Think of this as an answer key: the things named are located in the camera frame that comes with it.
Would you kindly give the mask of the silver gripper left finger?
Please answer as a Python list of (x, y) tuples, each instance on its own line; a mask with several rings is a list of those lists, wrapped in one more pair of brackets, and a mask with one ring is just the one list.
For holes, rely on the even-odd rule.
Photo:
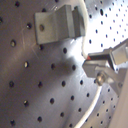
[(121, 93), (127, 72), (126, 68), (114, 71), (107, 60), (86, 60), (82, 67), (89, 78), (95, 79), (98, 86), (107, 83), (117, 95)]

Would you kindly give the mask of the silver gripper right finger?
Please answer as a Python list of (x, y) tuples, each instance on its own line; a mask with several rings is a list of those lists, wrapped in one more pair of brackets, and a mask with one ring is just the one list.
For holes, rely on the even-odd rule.
[(104, 49), (99, 53), (90, 53), (88, 60), (107, 60), (110, 66), (128, 61), (128, 38), (114, 48)]

